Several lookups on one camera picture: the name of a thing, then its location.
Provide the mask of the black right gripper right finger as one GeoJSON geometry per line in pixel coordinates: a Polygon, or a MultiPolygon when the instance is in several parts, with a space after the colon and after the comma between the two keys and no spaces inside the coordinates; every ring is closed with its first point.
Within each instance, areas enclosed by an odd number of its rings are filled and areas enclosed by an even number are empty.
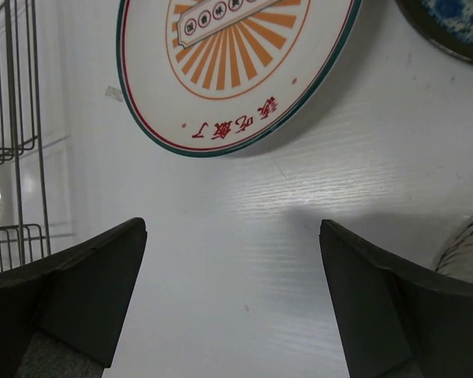
{"type": "Polygon", "coordinates": [[[473,283],[333,220],[322,221],[319,245],[351,377],[473,377],[473,283]]]}

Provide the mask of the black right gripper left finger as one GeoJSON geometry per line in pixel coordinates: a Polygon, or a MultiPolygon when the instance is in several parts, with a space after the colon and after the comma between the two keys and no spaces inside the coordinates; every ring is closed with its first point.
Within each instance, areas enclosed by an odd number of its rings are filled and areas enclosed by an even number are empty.
{"type": "Polygon", "coordinates": [[[147,242],[135,217],[0,273],[0,377],[101,377],[113,362],[147,242]]]}

